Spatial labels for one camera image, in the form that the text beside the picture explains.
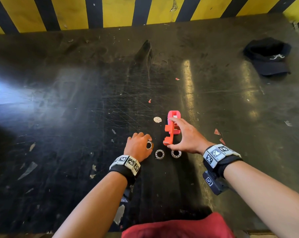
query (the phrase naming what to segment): skin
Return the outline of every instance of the skin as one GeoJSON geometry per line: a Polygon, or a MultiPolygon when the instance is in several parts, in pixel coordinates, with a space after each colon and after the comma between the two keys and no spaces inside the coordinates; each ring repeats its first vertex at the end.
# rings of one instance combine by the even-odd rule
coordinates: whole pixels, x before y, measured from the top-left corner
{"type": "MultiPolygon", "coordinates": [[[[178,124],[182,140],[168,148],[203,155],[214,145],[184,119],[170,120],[178,124]]],[[[134,133],[128,138],[124,154],[143,161],[152,152],[146,149],[147,140],[152,140],[150,135],[134,133]]],[[[278,237],[299,237],[297,192],[242,161],[228,165],[224,177],[278,237]]],[[[124,176],[117,172],[108,173],[77,205],[54,237],[103,237],[112,224],[126,186],[124,176]]]]}

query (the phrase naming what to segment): metal ring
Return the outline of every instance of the metal ring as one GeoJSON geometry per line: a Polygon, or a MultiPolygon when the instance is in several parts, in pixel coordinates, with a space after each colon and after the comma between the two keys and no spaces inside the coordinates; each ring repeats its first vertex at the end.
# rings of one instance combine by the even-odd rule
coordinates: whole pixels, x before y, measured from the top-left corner
{"type": "Polygon", "coordinates": [[[165,156],[165,153],[164,153],[161,149],[158,149],[158,150],[156,150],[156,152],[155,152],[155,156],[156,156],[156,159],[161,160],[161,159],[165,156]],[[162,155],[161,157],[159,157],[159,156],[157,155],[158,152],[161,152],[163,155],[162,155]]]}
{"type": "Polygon", "coordinates": [[[179,151],[179,150],[172,150],[172,151],[171,151],[171,156],[173,156],[174,158],[178,159],[178,158],[181,156],[181,151],[179,151]],[[175,154],[174,154],[174,151],[178,151],[179,154],[178,154],[178,155],[175,155],[175,154]]]}
{"type": "Polygon", "coordinates": [[[149,140],[148,140],[148,141],[147,141],[147,143],[149,143],[149,144],[150,144],[150,147],[149,147],[149,148],[147,148],[147,147],[146,147],[146,149],[151,149],[151,148],[153,148],[153,147],[154,147],[154,144],[153,144],[151,141],[149,141],[149,140]]]}

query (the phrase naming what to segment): yellow and black striped wall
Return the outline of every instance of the yellow and black striped wall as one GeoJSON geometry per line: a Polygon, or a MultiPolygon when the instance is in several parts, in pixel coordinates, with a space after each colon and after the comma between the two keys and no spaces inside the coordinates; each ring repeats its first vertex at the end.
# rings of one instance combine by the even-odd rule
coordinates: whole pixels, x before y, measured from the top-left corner
{"type": "Polygon", "coordinates": [[[298,22],[299,0],[0,0],[0,34],[122,27],[284,13],[298,22]]]}

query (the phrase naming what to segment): wrist-mounted device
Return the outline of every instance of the wrist-mounted device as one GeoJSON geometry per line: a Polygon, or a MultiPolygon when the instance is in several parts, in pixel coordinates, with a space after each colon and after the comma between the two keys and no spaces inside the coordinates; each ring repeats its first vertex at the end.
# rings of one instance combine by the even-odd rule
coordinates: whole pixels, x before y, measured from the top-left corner
{"type": "Polygon", "coordinates": [[[127,179],[128,185],[124,191],[123,197],[121,198],[121,202],[128,202],[132,199],[133,185],[136,177],[140,173],[140,163],[132,156],[121,155],[111,164],[109,172],[112,171],[120,173],[127,179]]]}
{"type": "Polygon", "coordinates": [[[223,144],[210,146],[204,152],[203,164],[207,171],[202,176],[215,195],[229,188],[224,180],[223,172],[229,164],[238,160],[243,161],[241,155],[223,144]]]}

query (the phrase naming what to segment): red paper scrap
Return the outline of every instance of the red paper scrap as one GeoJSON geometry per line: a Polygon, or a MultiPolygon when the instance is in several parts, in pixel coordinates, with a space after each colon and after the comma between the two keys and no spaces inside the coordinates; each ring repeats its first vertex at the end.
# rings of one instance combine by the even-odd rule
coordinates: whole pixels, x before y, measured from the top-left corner
{"type": "Polygon", "coordinates": [[[215,129],[215,135],[221,135],[217,129],[215,129]]]}
{"type": "Polygon", "coordinates": [[[220,139],[220,142],[223,143],[224,145],[226,145],[226,143],[224,142],[223,138],[220,139]]]}

